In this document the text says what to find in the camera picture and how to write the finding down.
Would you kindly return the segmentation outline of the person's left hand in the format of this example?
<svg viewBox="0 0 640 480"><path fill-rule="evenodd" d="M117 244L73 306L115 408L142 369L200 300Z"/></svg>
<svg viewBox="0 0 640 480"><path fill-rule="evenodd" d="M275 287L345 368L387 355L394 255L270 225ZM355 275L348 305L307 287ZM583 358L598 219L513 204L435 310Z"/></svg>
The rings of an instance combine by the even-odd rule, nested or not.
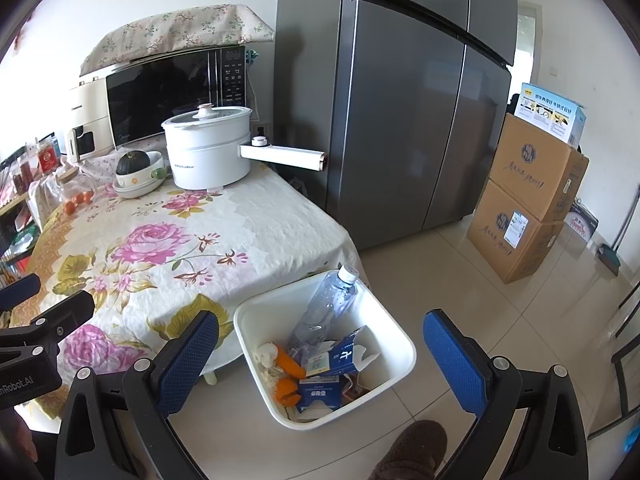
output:
<svg viewBox="0 0 640 480"><path fill-rule="evenodd" d="M8 408L1 411L1 420L6 425L9 440L14 442L33 463L37 463L38 452L32 438L32 430L29 429L23 417L14 408Z"/></svg>

